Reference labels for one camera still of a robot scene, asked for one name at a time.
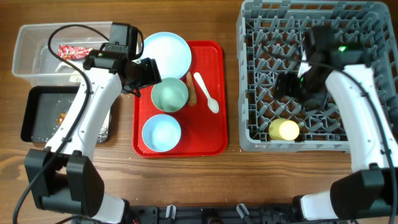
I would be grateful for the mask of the mint green bowl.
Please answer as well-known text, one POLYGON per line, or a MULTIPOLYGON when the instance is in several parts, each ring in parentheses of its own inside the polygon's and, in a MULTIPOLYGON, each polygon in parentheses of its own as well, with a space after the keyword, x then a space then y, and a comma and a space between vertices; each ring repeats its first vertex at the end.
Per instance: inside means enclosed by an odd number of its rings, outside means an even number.
POLYGON ((151 91, 153 105, 166 113, 174 113, 181 110, 188 101, 188 88, 178 78, 165 78, 154 85, 151 91))

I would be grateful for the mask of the large pale blue plate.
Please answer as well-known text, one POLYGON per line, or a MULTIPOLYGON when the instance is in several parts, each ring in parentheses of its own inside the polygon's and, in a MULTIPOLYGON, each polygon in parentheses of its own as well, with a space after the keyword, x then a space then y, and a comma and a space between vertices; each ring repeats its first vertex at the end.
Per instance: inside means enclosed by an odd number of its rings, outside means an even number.
POLYGON ((187 42, 177 34, 158 32, 144 40, 141 59, 154 59, 161 79, 182 78, 189 70, 192 53, 187 42))

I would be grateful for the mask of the yellow plastic cup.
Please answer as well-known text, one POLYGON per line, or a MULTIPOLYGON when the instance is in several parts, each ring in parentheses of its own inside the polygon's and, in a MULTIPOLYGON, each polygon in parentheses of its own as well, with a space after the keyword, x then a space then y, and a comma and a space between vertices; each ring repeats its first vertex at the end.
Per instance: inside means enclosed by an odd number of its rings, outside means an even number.
POLYGON ((294 121, 284 118, 275 119, 269 126, 271 139, 293 141, 300 134, 300 128, 294 121))

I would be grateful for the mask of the brown carrot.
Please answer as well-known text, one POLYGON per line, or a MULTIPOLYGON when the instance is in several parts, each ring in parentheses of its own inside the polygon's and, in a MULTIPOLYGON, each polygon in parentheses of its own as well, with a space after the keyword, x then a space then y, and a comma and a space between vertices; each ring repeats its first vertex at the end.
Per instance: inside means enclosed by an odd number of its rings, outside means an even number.
POLYGON ((189 106, 195 106, 197 104, 197 95, 195 91, 195 87, 193 84, 193 78, 192 74, 190 72, 187 72, 186 74, 186 85, 188 89, 188 105, 189 106))

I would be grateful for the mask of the light blue bowl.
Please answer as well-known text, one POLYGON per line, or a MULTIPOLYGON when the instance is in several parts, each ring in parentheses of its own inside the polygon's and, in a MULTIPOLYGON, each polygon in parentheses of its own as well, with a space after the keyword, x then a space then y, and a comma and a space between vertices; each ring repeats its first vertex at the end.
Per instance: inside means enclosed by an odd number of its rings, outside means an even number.
POLYGON ((179 122, 167 114, 157 114, 149 118, 142 129, 144 144, 154 152, 171 151, 182 137, 179 122))

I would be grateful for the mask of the white rice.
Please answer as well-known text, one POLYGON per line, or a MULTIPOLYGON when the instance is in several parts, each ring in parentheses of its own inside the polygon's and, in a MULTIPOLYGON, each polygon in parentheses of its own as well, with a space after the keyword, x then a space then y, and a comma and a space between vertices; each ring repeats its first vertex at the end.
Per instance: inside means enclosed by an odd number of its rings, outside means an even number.
MULTIPOLYGON (((35 117, 34 125, 32 128, 32 134, 30 140, 32 142, 47 142, 50 140, 55 133, 58 131, 61 125, 57 124, 56 117, 54 115, 38 114, 35 117)), ((111 112, 109 111, 102 124, 97 137, 97 143, 105 143, 109 139, 109 125, 111 122, 111 112)))

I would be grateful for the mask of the red snack wrapper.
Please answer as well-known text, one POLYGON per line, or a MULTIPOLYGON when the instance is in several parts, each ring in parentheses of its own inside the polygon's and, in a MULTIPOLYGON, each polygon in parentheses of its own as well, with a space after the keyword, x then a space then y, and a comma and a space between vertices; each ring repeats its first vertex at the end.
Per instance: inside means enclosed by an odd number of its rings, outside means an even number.
POLYGON ((58 56, 64 60, 81 60, 93 49, 88 47, 76 47, 71 45, 59 45, 58 56))

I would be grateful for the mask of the white plastic spoon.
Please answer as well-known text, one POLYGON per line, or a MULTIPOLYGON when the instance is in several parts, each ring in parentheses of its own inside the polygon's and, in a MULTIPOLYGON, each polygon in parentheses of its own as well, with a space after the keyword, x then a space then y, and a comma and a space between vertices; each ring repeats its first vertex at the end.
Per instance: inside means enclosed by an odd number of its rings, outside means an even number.
POLYGON ((220 111, 220 106, 218 102, 210 96, 210 93, 205 85, 205 82, 199 72, 194 73, 194 79, 197 81, 199 87, 203 91, 207 99, 207 105, 212 113, 217 114, 220 111))

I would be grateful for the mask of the brown food scrap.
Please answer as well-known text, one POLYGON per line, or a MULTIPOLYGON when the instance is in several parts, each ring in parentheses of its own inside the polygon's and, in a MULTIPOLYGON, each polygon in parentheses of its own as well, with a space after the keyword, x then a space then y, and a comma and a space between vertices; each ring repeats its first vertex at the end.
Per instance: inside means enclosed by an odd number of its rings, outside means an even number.
POLYGON ((58 118, 56 119, 57 124, 61 125, 65 120, 67 113, 60 113, 58 118))

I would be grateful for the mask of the white tissue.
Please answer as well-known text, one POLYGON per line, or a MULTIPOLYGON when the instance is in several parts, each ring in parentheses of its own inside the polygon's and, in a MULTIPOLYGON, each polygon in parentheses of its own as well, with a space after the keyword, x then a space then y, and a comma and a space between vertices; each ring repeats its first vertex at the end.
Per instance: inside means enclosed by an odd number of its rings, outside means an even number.
POLYGON ((82 80, 82 77, 79 73, 79 71, 75 70, 71 65, 61 62, 58 67, 55 69, 56 73, 71 73, 71 76, 69 78, 69 82, 72 83, 80 83, 82 80))

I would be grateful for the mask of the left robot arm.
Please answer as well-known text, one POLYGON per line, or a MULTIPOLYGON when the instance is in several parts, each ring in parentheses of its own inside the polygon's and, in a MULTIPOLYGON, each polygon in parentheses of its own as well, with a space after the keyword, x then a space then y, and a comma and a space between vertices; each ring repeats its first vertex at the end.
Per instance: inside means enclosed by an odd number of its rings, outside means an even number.
POLYGON ((141 89, 161 81, 155 60, 143 58, 142 32, 114 22, 110 35, 77 67, 81 83, 63 123, 42 150, 24 161, 31 195, 40 210, 66 213, 93 223, 137 223, 127 200, 107 194, 93 165, 98 135, 120 94, 141 96, 141 89))

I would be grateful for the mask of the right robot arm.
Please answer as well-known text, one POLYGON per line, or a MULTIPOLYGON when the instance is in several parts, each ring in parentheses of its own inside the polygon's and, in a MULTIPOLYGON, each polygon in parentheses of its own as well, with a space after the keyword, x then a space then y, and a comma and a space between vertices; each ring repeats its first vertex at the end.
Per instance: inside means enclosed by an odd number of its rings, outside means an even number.
POLYGON ((397 215, 397 143, 377 95, 362 45, 339 44, 333 29, 315 26, 303 37, 298 74, 280 74, 274 98, 288 96, 317 109, 336 103, 351 154, 352 173, 330 189, 300 196, 304 220, 355 220, 397 215))

